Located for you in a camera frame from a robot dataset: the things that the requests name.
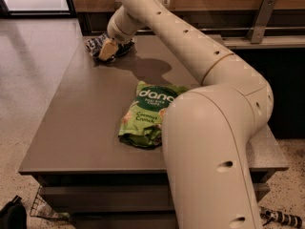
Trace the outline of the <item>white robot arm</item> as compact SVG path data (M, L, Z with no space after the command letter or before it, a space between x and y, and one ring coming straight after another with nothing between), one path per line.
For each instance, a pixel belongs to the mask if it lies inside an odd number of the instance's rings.
M199 86L164 115L163 154L179 229L261 229L246 146L274 107L266 79L180 19L170 0L121 0L107 31L127 43L150 28Z

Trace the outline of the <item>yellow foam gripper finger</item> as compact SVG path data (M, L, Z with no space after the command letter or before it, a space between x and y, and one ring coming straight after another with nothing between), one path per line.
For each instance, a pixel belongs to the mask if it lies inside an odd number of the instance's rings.
M117 51L118 44L112 39L106 39L102 44L98 58L102 61L107 61L111 59Z

